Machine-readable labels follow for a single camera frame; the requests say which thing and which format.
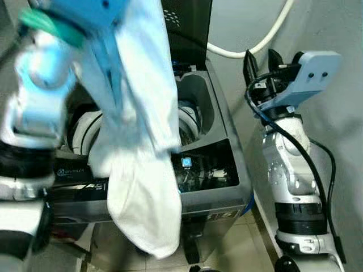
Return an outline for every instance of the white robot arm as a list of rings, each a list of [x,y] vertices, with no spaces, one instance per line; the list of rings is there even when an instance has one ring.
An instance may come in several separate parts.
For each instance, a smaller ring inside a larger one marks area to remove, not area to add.
[[[311,141],[301,116],[294,112],[301,102],[326,88],[340,61],[335,52],[299,52],[293,63],[284,64],[270,49],[270,73],[257,77],[254,56],[247,52],[244,60],[245,97],[266,128],[263,154],[275,199],[275,239],[286,254],[277,261],[277,272],[344,271],[341,242],[309,157]]]
[[[1,271],[27,271],[32,254],[49,240],[48,189],[54,183],[54,152],[64,133],[65,101],[76,83],[74,52],[86,36],[97,39],[99,33],[112,31],[125,2],[34,1],[34,9],[20,16],[23,27],[32,30],[34,44],[16,59],[19,91],[7,101],[0,130]],[[103,48],[112,41],[105,43],[99,39]],[[108,48],[98,57],[112,64],[110,54],[119,55]],[[112,65],[100,66],[119,78]],[[110,85],[119,86],[116,81]]]

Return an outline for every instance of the washing machine drum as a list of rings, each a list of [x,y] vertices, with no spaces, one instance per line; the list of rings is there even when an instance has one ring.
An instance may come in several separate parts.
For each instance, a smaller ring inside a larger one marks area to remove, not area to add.
[[[178,101],[179,133],[181,145],[185,146],[198,140],[201,133],[201,117],[198,107],[189,101]],[[100,110],[87,111],[73,121],[68,129],[67,143],[73,153],[88,155],[97,139],[102,123]]]

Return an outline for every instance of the washing machine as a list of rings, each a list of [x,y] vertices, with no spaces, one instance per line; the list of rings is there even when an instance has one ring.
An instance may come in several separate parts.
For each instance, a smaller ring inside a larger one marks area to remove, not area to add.
[[[212,0],[163,0],[162,5],[178,87],[182,147],[171,160],[183,207],[180,238],[193,264],[216,248],[248,205],[252,188],[226,99],[206,58]],[[74,241],[89,223],[111,217],[108,180],[94,177],[87,165],[102,112],[81,86],[68,111],[55,165],[53,234]]]

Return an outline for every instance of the white cable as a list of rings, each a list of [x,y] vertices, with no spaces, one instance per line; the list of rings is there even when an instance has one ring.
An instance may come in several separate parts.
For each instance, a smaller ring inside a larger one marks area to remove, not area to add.
[[[271,41],[271,39],[274,37],[274,35],[278,31],[278,29],[281,27],[282,23],[286,19],[289,11],[291,10],[293,3],[294,3],[294,0],[286,0],[286,3],[281,10],[281,13],[277,17],[276,22],[274,23],[274,25],[272,26],[270,31],[267,33],[266,37],[263,38],[262,41],[259,42],[255,47],[250,49],[250,52],[252,54],[255,54],[256,52],[258,52],[259,50],[264,48]],[[244,55],[246,54],[246,51],[231,52],[231,51],[227,51],[222,48],[219,48],[211,43],[208,43],[206,48],[207,48],[207,50],[209,50],[215,54],[218,54],[220,56],[226,57],[226,58],[244,58]]]

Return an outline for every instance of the green ring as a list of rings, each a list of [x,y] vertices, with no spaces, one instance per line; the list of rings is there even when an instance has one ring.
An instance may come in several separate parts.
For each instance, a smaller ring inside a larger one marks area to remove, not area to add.
[[[41,29],[74,47],[80,48],[82,46],[83,34],[80,31],[40,10],[23,9],[19,15],[19,20],[28,27]]]

